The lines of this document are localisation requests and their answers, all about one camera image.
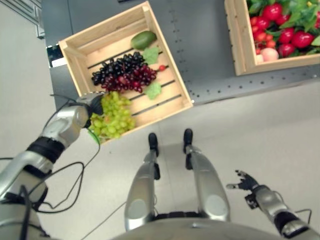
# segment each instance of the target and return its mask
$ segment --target small red tomato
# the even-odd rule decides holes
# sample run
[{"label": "small red tomato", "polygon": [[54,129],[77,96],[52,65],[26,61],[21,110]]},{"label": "small red tomato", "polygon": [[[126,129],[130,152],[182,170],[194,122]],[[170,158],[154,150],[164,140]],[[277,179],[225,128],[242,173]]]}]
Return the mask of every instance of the small red tomato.
[{"label": "small red tomato", "polygon": [[252,18],[250,18],[250,24],[251,26],[254,26],[257,24],[257,20],[258,20],[258,17],[257,16],[254,16]]},{"label": "small red tomato", "polygon": [[276,42],[273,40],[267,41],[265,46],[272,49],[276,46]]},{"label": "small red tomato", "polygon": [[278,17],[276,20],[275,20],[275,23],[278,24],[279,26],[284,24],[286,21],[288,21],[290,18],[290,15],[280,15],[280,17]]},{"label": "small red tomato", "polygon": [[288,57],[295,50],[295,46],[293,46],[291,43],[285,43],[278,47],[278,53],[284,58]]},{"label": "small red tomato", "polygon": [[256,40],[258,42],[264,42],[266,40],[267,34],[265,32],[261,32],[256,36]]},{"label": "small red tomato", "polygon": [[277,3],[277,2],[271,5],[265,6],[265,8],[262,11],[262,16],[271,21],[274,21],[277,18],[279,18],[281,14],[282,14],[282,6],[280,3]]},{"label": "small red tomato", "polygon": [[267,34],[266,37],[265,37],[266,41],[270,41],[272,39],[274,39],[274,36],[272,36],[271,34]]},{"label": "small red tomato", "polygon": [[160,65],[158,70],[160,72],[162,72],[162,71],[166,70],[166,66],[165,65]]},{"label": "small red tomato", "polygon": [[315,39],[315,37],[308,32],[297,31],[293,35],[291,43],[296,48],[303,49],[303,48],[309,46],[314,39]]},{"label": "small red tomato", "polygon": [[259,29],[265,30],[267,27],[269,27],[270,21],[265,18],[264,16],[258,16],[255,26],[257,26]]},{"label": "small red tomato", "polygon": [[278,42],[281,44],[288,44],[290,43],[294,34],[295,34],[295,29],[293,27],[287,27],[282,30],[281,35],[278,39]]},{"label": "small red tomato", "polygon": [[252,26],[252,33],[254,34],[256,31],[259,30],[259,28],[257,26]]}]

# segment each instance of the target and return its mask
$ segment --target silver metal arm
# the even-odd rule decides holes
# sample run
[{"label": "silver metal arm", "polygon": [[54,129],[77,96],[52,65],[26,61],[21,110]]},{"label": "silver metal arm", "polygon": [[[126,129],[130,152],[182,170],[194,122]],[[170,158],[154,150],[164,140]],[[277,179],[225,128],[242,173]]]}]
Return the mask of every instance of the silver metal arm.
[{"label": "silver metal arm", "polygon": [[[56,160],[87,125],[91,114],[102,114],[101,93],[90,93],[77,99],[76,103],[61,109],[39,138],[26,151],[17,155],[0,173],[0,238],[18,239],[24,222],[26,203],[21,187],[30,191],[51,173]],[[36,214],[44,201],[48,188],[42,183],[28,196],[32,209],[28,220],[28,238],[48,239],[41,229]]]},{"label": "silver metal arm", "polygon": [[314,231],[306,222],[299,219],[276,192],[265,185],[259,185],[250,175],[236,171],[241,178],[239,184],[228,184],[229,189],[251,191],[245,197],[251,209],[260,208],[267,218],[275,225],[282,237],[293,240],[320,240],[320,234]]}]

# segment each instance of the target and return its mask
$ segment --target gray shelf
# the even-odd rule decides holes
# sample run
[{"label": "gray shelf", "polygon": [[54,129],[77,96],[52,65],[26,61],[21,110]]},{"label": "gray shelf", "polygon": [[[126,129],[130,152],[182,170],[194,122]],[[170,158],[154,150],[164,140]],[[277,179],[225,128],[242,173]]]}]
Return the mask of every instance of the gray shelf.
[{"label": "gray shelf", "polygon": [[[47,44],[66,33],[79,32],[142,0],[119,4],[116,0],[45,0],[43,15]],[[224,0],[149,0],[160,28],[195,104],[283,88],[320,76],[320,66],[295,67],[236,76]],[[50,12],[50,5],[67,7],[66,26]]]}]

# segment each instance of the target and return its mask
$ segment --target green grape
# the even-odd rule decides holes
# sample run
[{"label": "green grape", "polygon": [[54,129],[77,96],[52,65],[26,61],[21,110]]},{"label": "green grape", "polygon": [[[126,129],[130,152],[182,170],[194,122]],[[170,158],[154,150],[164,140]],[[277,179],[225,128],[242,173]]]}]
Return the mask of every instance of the green grape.
[{"label": "green grape", "polygon": [[99,119],[96,119],[93,121],[93,125],[97,128],[101,128],[102,127],[102,122]]},{"label": "green grape", "polygon": [[94,132],[94,134],[97,135],[97,136],[99,136],[99,135],[101,134],[101,130],[100,130],[100,128],[98,128],[98,127],[95,127],[95,128],[93,129],[93,132]]},{"label": "green grape", "polygon": [[111,134],[114,134],[117,131],[114,126],[110,126],[110,125],[108,126],[108,130]]},{"label": "green grape", "polygon": [[128,124],[127,124],[125,121],[121,121],[121,122],[120,122],[120,126],[121,126],[122,128],[125,128],[127,125],[128,125]]}]

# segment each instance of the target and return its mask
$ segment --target floor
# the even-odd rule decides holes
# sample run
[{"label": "floor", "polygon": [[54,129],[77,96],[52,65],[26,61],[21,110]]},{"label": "floor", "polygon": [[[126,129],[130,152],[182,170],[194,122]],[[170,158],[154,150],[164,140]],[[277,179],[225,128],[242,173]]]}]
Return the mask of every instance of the floor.
[{"label": "floor", "polygon": [[[0,21],[0,52],[4,53],[0,57],[0,152],[6,157],[36,139],[55,106],[49,97],[52,86],[44,41],[36,38],[31,24],[1,4],[0,16],[11,19]],[[148,152],[150,132],[157,134],[160,145],[157,210],[195,211],[193,173],[184,167],[181,145],[185,128],[193,129],[194,145],[211,160],[224,185],[238,181],[234,170],[244,170],[280,192],[293,210],[311,208],[311,226],[320,231],[320,79],[196,106],[104,144],[85,171],[75,206],[60,214],[39,215],[44,229],[57,239],[79,240],[125,202]],[[75,161],[86,163],[96,150],[97,144],[83,130],[54,169]],[[0,168],[6,164],[0,161]],[[62,200],[79,171],[68,169],[48,180],[47,200],[53,204]],[[258,209],[246,205],[246,192],[226,190],[226,194],[233,222],[277,234]],[[86,239],[111,239],[123,233],[123,215],[124,207]],[[306,220],[307,214],[301,213],[301,218]]]}]

